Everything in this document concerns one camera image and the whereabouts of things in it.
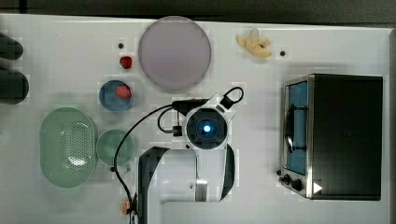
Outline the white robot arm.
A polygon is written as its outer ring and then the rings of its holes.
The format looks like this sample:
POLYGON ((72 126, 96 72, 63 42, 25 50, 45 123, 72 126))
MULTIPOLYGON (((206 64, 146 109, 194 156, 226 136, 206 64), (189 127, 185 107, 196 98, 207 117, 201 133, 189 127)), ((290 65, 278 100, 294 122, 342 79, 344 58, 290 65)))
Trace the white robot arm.
POLYGON ((162 224, 164 203, 218 203, 227 196, 235 176, 229 143, 234 105, 218 93, 171 104, 185 120, 170 148, 152 147, 139 157, 137 224, 162 224))

